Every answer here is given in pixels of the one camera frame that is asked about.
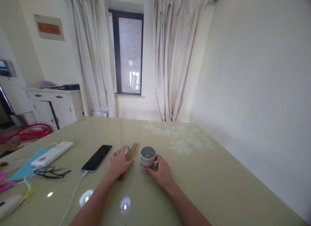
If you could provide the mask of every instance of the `hand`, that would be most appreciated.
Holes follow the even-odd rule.
[[[109,158],[108,162],[108,174],[111,175],[115,180],[123,173],[125,173],[128,168],[133,163],[134,159],[126,161],[125,159],[126,146],[117,152],[113,153]]]
[[[144,171],[152,176],[160,187],[162,187],[166,192],[169,192],[176,186],[171,169],[161,155],[157,154],[155,156],[155,160],[158,161],[156,165],[157,171],[150,168],[145,168]]]

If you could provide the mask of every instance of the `person's left hand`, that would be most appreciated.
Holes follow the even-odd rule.
[[[123,173],[125,173],[128,168],[133,163],[134,159],[126,161],[125,159],[126,146],[117,152],[113,153],[109,158],[108,163],[108,174],[111,175],[115,180]]]

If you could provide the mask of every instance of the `cabinet drawer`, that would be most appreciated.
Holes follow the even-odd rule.
[[[70,96],[64,93],[29,92],[29,97],[41,101],[70,101]]]
[[[70,101],[70,96],[68,94],[62,93],[50,93],[52,100],[60,100],[60,101]]]

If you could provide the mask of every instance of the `eyeglasses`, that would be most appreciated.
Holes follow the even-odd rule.
[[[64,178],[65,175],[69,172],[71,172],[71,170],[67,168],[55,169],[54,166],[46,166],[34,171],[36,175],[55,179]]]

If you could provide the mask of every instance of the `window frame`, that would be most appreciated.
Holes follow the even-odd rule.
[[[117,93],[123,95],[142,95],[142,76],[143,76],[143,35],[144,35],[144,14],[125,12],[109,9],[112,13],[112,24],[113,24],[113,42],[114,42],[114,57],[115,57],[115,69],[116,69],[116,80],[117,80]],[[122,81],[121,81],[121,54],[120,54],[120,35],[119,35],[119,17],[129,19],[139,19],[142,21],[142,45],[141,45],[141,57],[140,57],[140,92],[139,93],[127,93],[122,92]]]

